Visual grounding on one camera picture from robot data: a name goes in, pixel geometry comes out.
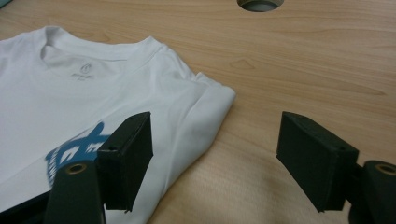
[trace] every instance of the black plastic part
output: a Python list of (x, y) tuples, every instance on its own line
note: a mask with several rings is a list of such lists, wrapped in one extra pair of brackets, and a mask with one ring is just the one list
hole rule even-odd
[(396, 223), (396, 166), (384, 161), (367, 161), (361, 189), (374, 223)]
[(276, 154), (319, 212), (343, 209), (356, 148), (312, 119), (283, 112)]
[(102, 144), (96, 166), (106, 209), (132, 211), (152, 156), (149, 112), (125, 120)]
[(57, 171), (44, 223), (106, 223), (93, 161), (73, 162)]

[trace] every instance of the table hole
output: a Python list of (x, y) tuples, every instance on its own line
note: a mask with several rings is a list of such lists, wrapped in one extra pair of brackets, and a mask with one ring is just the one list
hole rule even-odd
[(267, 12), (277, 9), (284, 0), (237, 0), (238, 5), (251, 12)]

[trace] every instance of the blue graphic print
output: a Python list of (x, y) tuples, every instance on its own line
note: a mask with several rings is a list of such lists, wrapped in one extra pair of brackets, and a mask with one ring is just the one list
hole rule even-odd
[(56, 171), (62, 166), (75, 161), (93, 161), (99, 147), (110, 135), (101, 135), (105, 124), (100, 122), (85, 137), (79, 136), (65, 142), (60, 147), (53, 149), (47, 156), (47, 175), (49, 184), (52, 186)]

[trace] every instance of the wooden table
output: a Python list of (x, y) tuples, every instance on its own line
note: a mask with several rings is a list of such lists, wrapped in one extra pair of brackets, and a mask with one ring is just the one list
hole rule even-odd
[(319, 214), (276, 159), (281, 112), (314, 119), (367, 160), (396, 163), (396, 1), (14, 0), (0, 39), (45, 25), (106, 43), (148, 35), (237, 98), (213, 146), (166, 193), (150, 223), (347, 223)]

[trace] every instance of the folded shirt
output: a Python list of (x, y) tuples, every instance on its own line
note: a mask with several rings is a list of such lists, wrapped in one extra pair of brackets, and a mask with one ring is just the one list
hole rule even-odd
[(107, 223), (146, 223), (234, 97), (153, 37), (108, 45), (48, 26), (2, 40), (0, 212), (50, 190), (60, 166), (94, 158), (126, 118), (149, 111), (154, 157), (133, 212), (106, 211)]

